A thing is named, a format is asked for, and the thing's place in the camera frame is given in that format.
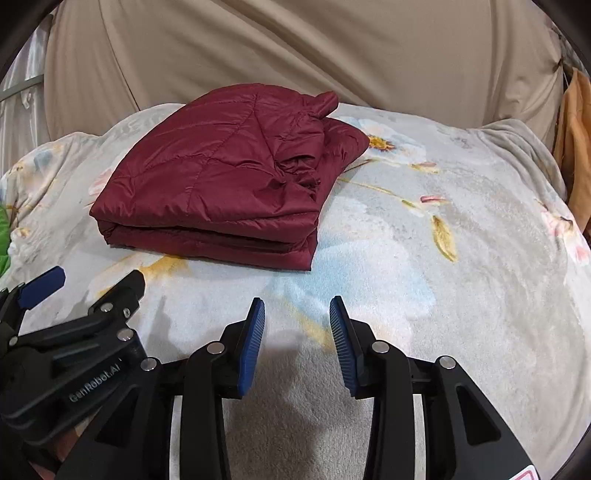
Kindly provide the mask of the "maroon puffer jacket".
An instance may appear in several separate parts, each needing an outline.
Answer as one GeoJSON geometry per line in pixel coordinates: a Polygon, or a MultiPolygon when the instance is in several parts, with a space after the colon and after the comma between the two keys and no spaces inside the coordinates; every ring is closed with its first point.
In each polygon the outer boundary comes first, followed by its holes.
{"type": "Polygon", "coordinates": [[[338,105],[331,91],[211,91],[131,148],[91,216],[112,246],[308,271],[322,206],[370,143],[338,105]]]}

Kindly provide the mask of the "green cloth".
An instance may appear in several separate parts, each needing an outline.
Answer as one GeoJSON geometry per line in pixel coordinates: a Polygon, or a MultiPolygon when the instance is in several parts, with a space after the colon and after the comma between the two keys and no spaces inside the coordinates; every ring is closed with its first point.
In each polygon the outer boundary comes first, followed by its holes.
{"type": "Polygon", "coordinates": [[[10,256],[8,249],[10,246],[10,222],[3,205],[0,206],[0,276],[10,267],[10,256]]]}

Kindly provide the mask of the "white floral blanket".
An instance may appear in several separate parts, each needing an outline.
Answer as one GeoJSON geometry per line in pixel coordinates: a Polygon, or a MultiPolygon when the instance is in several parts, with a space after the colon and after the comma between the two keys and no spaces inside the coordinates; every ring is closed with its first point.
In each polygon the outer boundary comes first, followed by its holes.
{"type": "Polygon", "coordinates": [[[67,135],[1,180],[7,287],[53,266],[61,290],[25,332],[83,315],[139,270],[131,325],[164,362],[188,356],[266,304],[252,389],[224,406],[235,479],[358,479],[372,405],[342,383],[329,301],[407,355],[456,358],[544,479],[590,424],[590,249],[563,202],[555,162],[521,122],[458,129],[349,105],[335,117],[370,149],[335,182],[311,270],[256,269],[108,246],[89,210],[119,161],[174,111],[166,104],[107,133],[67,135]]]}

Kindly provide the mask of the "orange hanging garment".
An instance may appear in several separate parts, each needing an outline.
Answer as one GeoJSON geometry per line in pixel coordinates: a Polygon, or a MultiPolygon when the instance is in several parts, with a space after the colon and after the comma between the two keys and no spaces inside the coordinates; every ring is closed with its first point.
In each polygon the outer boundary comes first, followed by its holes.
{"type": "Polygon", "coordinates": [[[591,101],[590,79],[572,70],[559,111],[553,150],[567,189],[567,205],[583,235],[590,240],[591,101]]]}

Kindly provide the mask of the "beige curtain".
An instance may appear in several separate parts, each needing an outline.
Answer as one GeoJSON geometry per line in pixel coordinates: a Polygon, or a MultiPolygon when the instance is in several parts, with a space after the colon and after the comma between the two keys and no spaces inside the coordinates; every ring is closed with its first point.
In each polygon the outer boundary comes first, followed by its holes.
{"type": "Polygon", "coordinates": [[[554,139],[560,40],[530,1],[66,1],[45,66],[49,134],[100,135],[162,103],[266,83],[554,139]]]}

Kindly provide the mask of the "metal window rail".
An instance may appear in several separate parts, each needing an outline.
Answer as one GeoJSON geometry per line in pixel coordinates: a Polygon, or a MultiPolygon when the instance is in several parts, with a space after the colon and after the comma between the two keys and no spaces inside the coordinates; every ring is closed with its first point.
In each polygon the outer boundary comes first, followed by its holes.
{"type": "Polygon", "coordinates": [[[0,102],[4,102],[5,100],[17,95],[18,93],[27,90],[29,88],[32,88],[36,85],[40,85],[44,82],[44,75],[37,75],[34,77],[31,77],[17,85],[14,85],[10,88],[8,88],[7,90],[3,90],[0,94],[0,102]]]}

